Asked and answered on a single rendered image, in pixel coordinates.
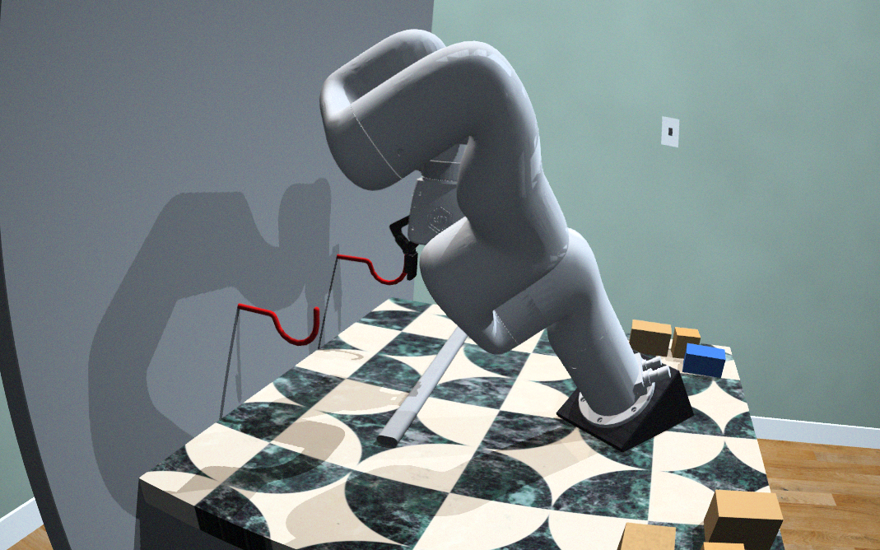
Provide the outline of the grey wall panel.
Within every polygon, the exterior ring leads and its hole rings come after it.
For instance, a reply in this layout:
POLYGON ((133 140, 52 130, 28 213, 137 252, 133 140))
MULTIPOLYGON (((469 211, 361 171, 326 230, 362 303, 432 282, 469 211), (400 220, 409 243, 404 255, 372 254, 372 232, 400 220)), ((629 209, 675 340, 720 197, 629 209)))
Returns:
POLYGON ((0 0, 0 373, 54 550, 242 550, 139 478, 391 297, 321 86, 434 0, 0 0), (317 338, 307 339, 319 308, 317 338))

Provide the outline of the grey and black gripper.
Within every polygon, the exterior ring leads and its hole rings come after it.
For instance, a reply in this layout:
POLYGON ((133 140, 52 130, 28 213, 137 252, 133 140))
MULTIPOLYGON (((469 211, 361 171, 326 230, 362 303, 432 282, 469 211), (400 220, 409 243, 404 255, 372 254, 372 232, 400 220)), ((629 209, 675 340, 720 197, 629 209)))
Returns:
POLYGON ((394 241, 405 254, 407 281, 417 276, 417 246, 427 245, 436 235, 465 217, 459 208, 456 187, 457 181, 439 181, 422 176, 415 184, 410 215, 390 225, 394 241), (402 232, 402 227, 406 225, 408 239, 402 232))

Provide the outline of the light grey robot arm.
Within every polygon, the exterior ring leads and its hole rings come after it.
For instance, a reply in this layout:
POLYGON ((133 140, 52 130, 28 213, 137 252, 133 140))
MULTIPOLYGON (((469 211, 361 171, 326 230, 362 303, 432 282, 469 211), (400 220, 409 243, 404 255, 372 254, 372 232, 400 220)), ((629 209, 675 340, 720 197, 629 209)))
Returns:
POLYGON ((319 106, 333 159, 360 188, 386 189, 418 168, 457 181, 465 217, 419 262, 452 323, 494 355, 547 327, 588 423, 611 428, 643 412, 670 369, 633 354, 595 255, 544 176, 531 101, 501 52, 404 30, 326 78, 319 106))

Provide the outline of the blue rectangular block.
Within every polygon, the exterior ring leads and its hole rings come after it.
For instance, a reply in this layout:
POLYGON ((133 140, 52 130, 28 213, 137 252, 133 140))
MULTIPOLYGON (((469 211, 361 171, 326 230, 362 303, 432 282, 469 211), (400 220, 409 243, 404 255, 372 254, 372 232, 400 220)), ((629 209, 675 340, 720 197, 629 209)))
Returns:
POLYGON ((685 356, 682 372, 721 378, 725 363, 724 349, 687 343, 685 356))

